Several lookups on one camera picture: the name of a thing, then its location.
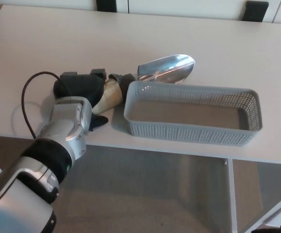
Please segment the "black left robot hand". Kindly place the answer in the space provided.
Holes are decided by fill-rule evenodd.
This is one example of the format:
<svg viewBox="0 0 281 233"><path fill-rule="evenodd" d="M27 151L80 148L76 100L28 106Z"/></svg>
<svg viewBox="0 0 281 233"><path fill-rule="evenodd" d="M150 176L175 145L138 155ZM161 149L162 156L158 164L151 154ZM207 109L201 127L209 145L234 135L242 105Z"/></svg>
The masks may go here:
<svg viewBox="0 0 281 233"><path fill-rule="evenodd" d="M81 126L84 133L108 123L108 118L93 113L93 108L104 94L104 76L103 69L89 74L62 73L53 86L55 105L50 123L69 122Z"/></svg>

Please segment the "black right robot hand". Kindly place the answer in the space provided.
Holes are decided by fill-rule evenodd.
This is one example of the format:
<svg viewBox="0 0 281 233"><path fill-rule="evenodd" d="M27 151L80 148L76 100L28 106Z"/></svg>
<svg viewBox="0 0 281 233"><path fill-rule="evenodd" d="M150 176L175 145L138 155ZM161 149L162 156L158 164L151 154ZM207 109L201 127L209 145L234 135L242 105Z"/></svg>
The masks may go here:
<svg viewBox="0 0 281 233"><path fill-rule="evenodd" d="M261 228L251 231L251 233L281 233L281 226L279 228Z"/></svg>

